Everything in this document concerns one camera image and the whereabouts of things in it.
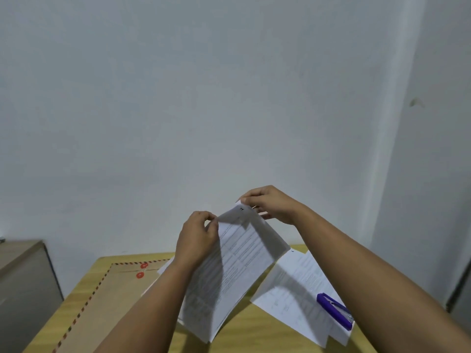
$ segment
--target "person's right hand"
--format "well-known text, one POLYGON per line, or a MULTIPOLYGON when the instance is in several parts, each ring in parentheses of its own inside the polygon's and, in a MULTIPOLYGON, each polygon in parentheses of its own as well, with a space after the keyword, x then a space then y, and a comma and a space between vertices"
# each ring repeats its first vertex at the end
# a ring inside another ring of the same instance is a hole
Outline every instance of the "person's right hand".
POLYGON ((276 218, 286 224, 294 224, 294 215, 303 204, 284 194, 274 186, 254 188, 241 196, 240 201, 253 207, 263 219, 276 218))

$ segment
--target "wooden table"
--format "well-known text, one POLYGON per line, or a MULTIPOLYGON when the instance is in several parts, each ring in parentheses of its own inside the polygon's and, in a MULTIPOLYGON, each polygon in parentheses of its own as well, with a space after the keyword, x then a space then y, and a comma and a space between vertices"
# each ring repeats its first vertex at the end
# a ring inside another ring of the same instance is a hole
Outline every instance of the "wooden table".
MULTIPOLYGON (((305 245, 293 245, 294 249, 306 252, 305 245)), ((44 325, 25 353, 51 353, 64 332, 70 326, 77 313, 83 307, 103 274, 116 262, 150 261, 167 259, 173 253, 117 255, 99 258, 80 280, 61 307, 44 325)), ((254 285, 234 309, 226 325, 216 336, 211 345, 203 344, 185 330, 177 328, 173 336, 170 352, 206 353, 206 352, 338 352, 338 353, 375 353, 366 337, 355 325, 346 347, 329 338, 326 349, 309 341, 296 331, 288 328, 266 312, 250 304, 250 297, 256 291, 254 285)))

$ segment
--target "gray wall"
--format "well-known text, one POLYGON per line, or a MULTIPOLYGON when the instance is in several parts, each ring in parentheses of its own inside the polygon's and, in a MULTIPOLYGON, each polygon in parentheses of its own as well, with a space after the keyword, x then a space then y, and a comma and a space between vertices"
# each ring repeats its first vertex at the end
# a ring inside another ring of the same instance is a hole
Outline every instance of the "gray wall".
POLYGON ((359 238, 404 2, 1 0, 1 233, 65 294, 264 184, 359 238))
POLYGON ((442 303, 471 257, 470 20, 427 3, 371 245, 442 303))

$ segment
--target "hand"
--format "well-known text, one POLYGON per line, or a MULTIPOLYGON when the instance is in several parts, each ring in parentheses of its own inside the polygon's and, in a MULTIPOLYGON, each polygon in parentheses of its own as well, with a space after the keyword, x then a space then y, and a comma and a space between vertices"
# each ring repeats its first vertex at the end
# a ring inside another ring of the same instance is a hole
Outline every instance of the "hand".
POLYGON ((213 213, 193 212, 183 224, 173 262, 187 269, 196 270, 218 241, 218 227, 218 221, 213 213), (205 228, 204 222, 207 220, 211 220, 211 223, 205 228))
POLYGON ((239 199, 245 205, 253 207, 257 213, 267 212, 262 214, 263 219, 276 218, 290 225, 294 224, 296 212, 303 207, 303 204, 274 186, 251 189, 239 199))

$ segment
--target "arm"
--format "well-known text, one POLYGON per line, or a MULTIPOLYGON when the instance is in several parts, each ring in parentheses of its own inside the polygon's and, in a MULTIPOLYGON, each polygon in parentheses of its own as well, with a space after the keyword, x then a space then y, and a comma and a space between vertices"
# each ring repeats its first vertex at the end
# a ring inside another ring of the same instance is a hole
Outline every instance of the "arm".
POLYGON ((209 212, 191 214, 180 232, 173 262, 121 318, 95 353, 168 351, 191 276, 219 238, 215 218, 209 212), (212 220, 207 230, 206 220, 212 220))
POLYGON ((241 201, 295 225, 374 348, 381 353, 464 352, 471 339, 425 291, 308 207, 273 186, 241 201))

